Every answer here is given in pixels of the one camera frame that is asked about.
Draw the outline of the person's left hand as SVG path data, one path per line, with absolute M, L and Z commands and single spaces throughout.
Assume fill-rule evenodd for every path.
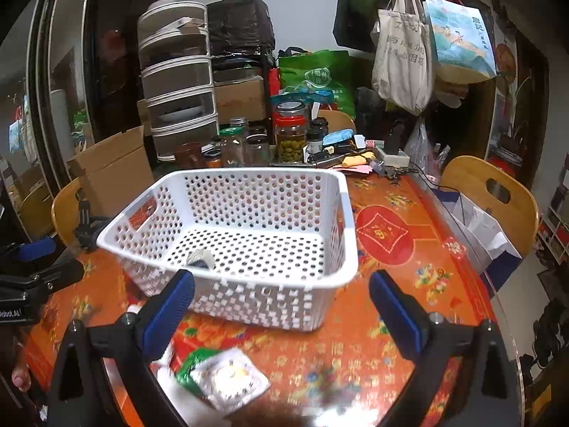
M 25 336 L 21 331 L 15 331 L 12 337 L 12 384 L 22 393 L 27 392 L 32 384 L 28 364 L 23 353 Z

